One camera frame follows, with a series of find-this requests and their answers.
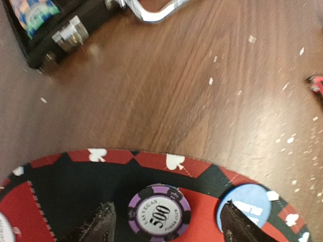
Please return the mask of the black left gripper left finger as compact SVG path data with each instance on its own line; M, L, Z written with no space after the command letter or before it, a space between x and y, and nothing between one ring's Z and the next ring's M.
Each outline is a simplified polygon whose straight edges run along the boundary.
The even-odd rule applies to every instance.
M108 242L115 240L116 209L114 202L101 203L94 214L60 241Z

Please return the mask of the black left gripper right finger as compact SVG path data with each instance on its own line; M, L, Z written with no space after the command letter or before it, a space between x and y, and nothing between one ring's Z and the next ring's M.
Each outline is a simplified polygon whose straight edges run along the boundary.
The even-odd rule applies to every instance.
M263 232L231 200L223 206L220 219L226 242L273 242L277 241Z

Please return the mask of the blue small blind button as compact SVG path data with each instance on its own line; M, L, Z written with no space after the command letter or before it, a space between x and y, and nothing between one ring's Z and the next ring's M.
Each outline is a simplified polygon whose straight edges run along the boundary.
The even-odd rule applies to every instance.
M228 201L232 201L259 228L264 227L271 214L272 204L264 187L256 184L240 185L232 188L221 199L216 212L216 222L220 231L222 231L221 211Z

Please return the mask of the purple 500 poker chip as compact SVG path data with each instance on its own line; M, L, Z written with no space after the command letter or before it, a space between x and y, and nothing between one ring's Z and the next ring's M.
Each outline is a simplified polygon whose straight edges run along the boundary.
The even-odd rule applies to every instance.
M190 225L191 207L179 188L153 184L139 191L128 205L132 231L146 241L172 241Z

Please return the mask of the clear dealer button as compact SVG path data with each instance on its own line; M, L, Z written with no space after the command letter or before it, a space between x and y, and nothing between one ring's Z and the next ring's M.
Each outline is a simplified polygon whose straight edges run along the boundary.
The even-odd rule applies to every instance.
M15 242L16 236L13 228L5 215L0 212L0 241L1 242Z

